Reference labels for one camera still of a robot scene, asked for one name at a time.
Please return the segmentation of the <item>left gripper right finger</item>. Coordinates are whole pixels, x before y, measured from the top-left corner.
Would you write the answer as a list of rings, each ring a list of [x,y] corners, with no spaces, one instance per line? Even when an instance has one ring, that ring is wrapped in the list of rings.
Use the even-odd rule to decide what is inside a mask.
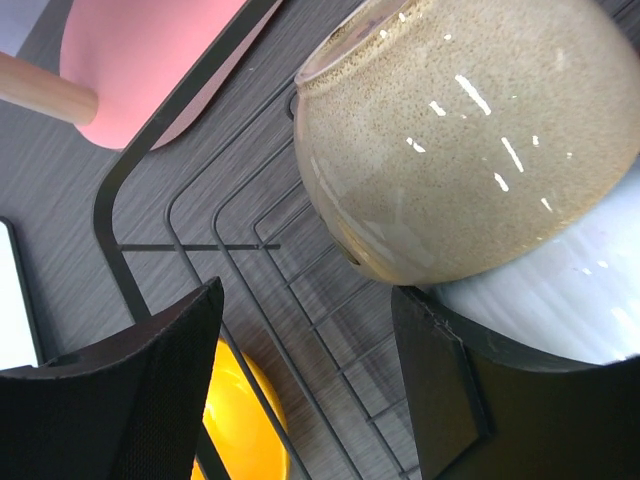
[[[551,355],[396,287],[392,320],[426,479],[635,479],[639,361]]]

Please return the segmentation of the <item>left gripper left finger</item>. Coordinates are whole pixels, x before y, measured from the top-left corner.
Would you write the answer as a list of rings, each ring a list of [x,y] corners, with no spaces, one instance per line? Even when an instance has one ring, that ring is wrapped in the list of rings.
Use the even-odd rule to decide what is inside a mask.
[[[190,478],[222,312],[213,278],[108,338],[2,371],[2,478]]]

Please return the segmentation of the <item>yellow bowl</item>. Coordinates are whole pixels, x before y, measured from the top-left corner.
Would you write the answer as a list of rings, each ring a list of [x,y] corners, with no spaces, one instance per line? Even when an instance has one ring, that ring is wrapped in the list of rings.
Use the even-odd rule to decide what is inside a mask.
[[[289,477],[289,453],[222,340],[216,347],[203,422],[232,480]]]

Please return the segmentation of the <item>beige speckled bowl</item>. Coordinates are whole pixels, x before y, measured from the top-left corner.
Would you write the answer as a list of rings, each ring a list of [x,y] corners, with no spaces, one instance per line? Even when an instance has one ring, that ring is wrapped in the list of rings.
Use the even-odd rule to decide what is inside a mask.
[[[592,1],[366,1],[294,82],[311,203],[347,262],[387,284],[519,257],[639,152],[639,56]]]

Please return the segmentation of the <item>black wire dish rack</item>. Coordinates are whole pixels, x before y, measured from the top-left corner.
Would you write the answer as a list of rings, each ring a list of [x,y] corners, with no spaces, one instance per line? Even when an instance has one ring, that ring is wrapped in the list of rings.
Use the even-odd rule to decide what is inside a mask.
[[[112,225],[151,311],[222,280],[225,325],[284,409],[293,478],[417,479],[391,288],[327,234],[286,111],[293,73],[353,8],[285,2],[196,123],[127,175]]]

